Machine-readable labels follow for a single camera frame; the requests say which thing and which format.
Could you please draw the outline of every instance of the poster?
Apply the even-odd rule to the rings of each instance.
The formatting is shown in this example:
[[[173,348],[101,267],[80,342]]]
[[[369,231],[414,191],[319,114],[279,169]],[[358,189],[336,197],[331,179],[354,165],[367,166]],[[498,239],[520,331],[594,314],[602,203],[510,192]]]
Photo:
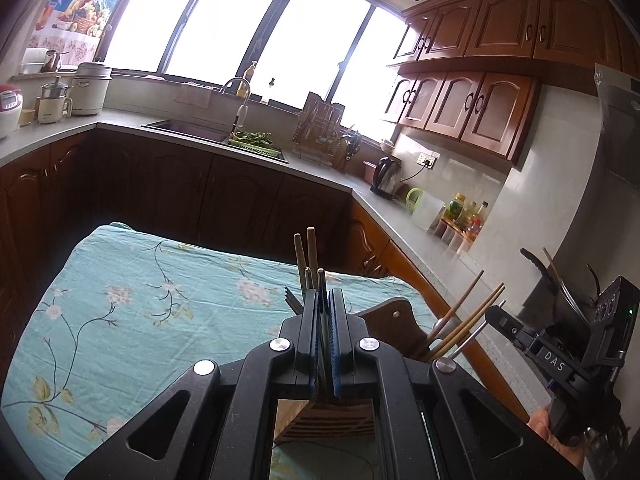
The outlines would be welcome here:
[[[43,9],[28,47],[62,55],[63,65],[91,61],[109,16],[119,0],[51,0]]]

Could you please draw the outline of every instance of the dish soap bottle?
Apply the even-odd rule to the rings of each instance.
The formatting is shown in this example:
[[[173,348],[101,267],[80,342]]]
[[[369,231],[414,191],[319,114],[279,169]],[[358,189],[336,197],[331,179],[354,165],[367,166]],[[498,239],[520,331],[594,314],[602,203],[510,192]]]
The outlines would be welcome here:
[[[276,80],[272,77],[271,81],[269,81],[269,87],[264,91],[264,95],[262,96],[262,99],[260,99],[260,102],[263,105],[269,104],[269,97],[271,95],[271,91],[273,90],[273,86],[275,84],[276,84]]]
[[[257,61],[252,61],[251,66],[244,71],[244,78],[247,81],[251,82],[251,78],[254,76],[255,66],[257,64],[258,64]],[[246,97],[247,92],[248,92],[248,89],[246,85],[241,81],[240,86],[238,87],[238,91],[236,92],[236,95],[244,99]]]
[[[475,202],[472,202],[471,204],[465,206],[465,208],[462,210],[462,213],[460,213],[460,216],[455,222],[456,225],[464,231],[466,227],[469,225],[469,222],[471,222],[471,219],[475,212],[476,212]]]
[[[442,218],[450,222],[457,220],[465,206],[465,198],[462,193],[456,193],[453,200],[449,202],[449,205],[447,205],[447,208],[444,210]]]
[[[466,228],[466,232],[471,240],[475,240],[476,237],[480,234],[480,229],[482,229],[484,220],[486,219],[486,209],[488,207],[488,202],[482,202],[482,205],[478,208],[478,211],[471,217],[471,222],[469,222],[469,225]]]

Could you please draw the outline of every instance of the kitchen countertop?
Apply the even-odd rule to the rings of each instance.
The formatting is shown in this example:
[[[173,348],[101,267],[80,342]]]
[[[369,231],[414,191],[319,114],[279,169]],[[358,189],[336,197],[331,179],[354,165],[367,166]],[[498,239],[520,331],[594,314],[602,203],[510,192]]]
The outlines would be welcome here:
[[[95,127],[142,137],[170,140],[176,144],[192,146],[277,169],[350,193],[449,304],[456,303],[474,279],[475,272],[465,265],[455,252],[451,251],[441,240],[411,222],[410,215],[401,203],[389,201],[373,194],[369,190],[369,184],[363,180],[352,175],[339,173],[333,168],[301,159],[291,152],[286,152],[289,161],[286,164],[228,146],[142,126],[142,124],[162,119],[135,112],[105,108],[97,116],[71,117],[54,124],[30,124],[9,134],[4,139],[0,139],[0,167],[56,140],[89,131]],[[460,307],[460,317],[468,316],[489,295],[492,288],[481,280]],[[492,327],[487,327],[478,336],[478,342],[500,370],[527,412],[531,413],[539,406],[549,402],[550,397],[545,387],[524,361],[522,355]]]

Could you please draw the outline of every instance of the window frame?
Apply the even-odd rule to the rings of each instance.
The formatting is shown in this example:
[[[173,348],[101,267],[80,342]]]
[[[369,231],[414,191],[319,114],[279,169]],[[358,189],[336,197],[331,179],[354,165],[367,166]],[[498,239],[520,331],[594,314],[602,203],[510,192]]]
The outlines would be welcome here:
[[[184,30],[184,26],[187,23],[188,19],[190,18],[190,15],[193,12],[193,9],[197,5],[198,1],[199,0],[189,0],[188,3],[186,4],[184,10],[181,13],[180,18],[178,19],[178,22],[175,24],[174,30],[172,31],[169,41],[164,49],[164,52],[162,53],[162,57],[160,59],[160,62],[158,63],[158,68],[156,69],[155,72],[114,68],[113,73],[115,75],[130,75],[130,76],[142,76],[142,77],[151,75],[151,76],[162,77],[166,81],[171,81],[176,83],[185,83],[185,82],[193,81],[198,84],[212,86],[216,90],[221,89],[222,85],[225,82],[196,80],[190,77],[187,78],[183,76],[171,75],[166,73],[166,70],[169,66],[172,55],[174,54],[175,46],[178,43],[178,40],[180,40],[180,35]],[[369,10],[367,11],[367,14],[362,20],[362,23],[360,24],[360,27],[358,28],[358,31],[356,32],[356,35],[353,38],[353,41],[351,41],[351,46],[349,47],[347,53],[345,54],[344,60],[338,64],[339,66],[338,72],[335,75],[334,81],[332,82],[329,88],[329,91],[327,92],[327,95],[325,97],[325,100],[327,102],[331,102],[331,100],[333,99],[335,92],[337,91],[338,85],[340,84],[340,81],[342,79],[342,76],[344,75],[344,71],[347,69],[351,56],[353,55],[356,47],[358,46],[362,38],[362,35],[364,34],[365,29],[367,28],[367,25],[369,25],[371,17],[373,16],[373,13],[375,12],[376,8],[386,10],[387,12],[390,12],[391,14],[402,19],[402,15],[398,9],[395,9],[385,4],[384,2],[380,2],[379,0],[365,0],[365,1],[368,2],[370,5]],[[253,37],[251,38],[249,44],[247,45],[244,56],[242,56],[242,60],[238,66],[238,69],[236,70],[236,76],[242,76],[244,72],[251,66],[252,60],[254,61],[260,60],[260,56],[262,55],[264,46],[269,41],[271,34],[273,33],[273,30],[276,24],[278,23],[278,20],[282,16],[282,13],[284,12],[287,5],[289,5],[289,2],[290,0],[272,0],[271,4],[267,8],[267,11],[264,13],[262,19],[260,20],[260,23],[258,24]],[[98,44],[98,47],[96,49],[94,60],[104,61],[104,59],[106,58],[107,51],[111,46],[111,39],[113,38],[113,33],[117,28],[118,24],[120,23],[120,19],[122,18],[122,15],[124,14],[124,12],[126,12],[126,9],[129,3],[130,3],[130,0],[120,0],[117,7],[114,9],[114,12],[111,14],[105,30],[106,34],[104,34],[103,37],[100,39],[100,43]],[[238,82],[235,82],[235,84],[232,85],[231,87],[233,89],[232,91],[238,88],[238,84],[239,84]],[[260,102],[261,98],[262,96],[252,93],[249,97],[249,100],[252,102]],[[284,110],[290,113],[300,112],[300,108],[287,105],[286,103],[281,103],[274,100],[269,101],[269,106],[273,106],[274,108],[279,108],[280,110]],[[393,137],[395,137],[396,139],[398,138],[398,133],[399,133],[399,129],[396,128],[392,136],[392,140],[394,140]],[[379,142],[377,142],[376,140],[373,140],[367,137],[365,134],[362,134],[362,135],[365,142],[368,142],[376,146],[379,145]]]

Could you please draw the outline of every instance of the human hand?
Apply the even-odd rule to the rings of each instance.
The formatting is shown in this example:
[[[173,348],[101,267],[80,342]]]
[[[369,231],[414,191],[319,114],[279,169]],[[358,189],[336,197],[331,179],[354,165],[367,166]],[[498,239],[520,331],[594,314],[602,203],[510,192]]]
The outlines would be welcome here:
[[[529,426],[558,453],[582,471],[582,466],[584,465],[583,440],[580,440],[580,442],[574,447],[564,446],[563,444],[560,444],[560,441],[551,433],[549,423],[549,406],[545,406],[531,414],[527,426]]]

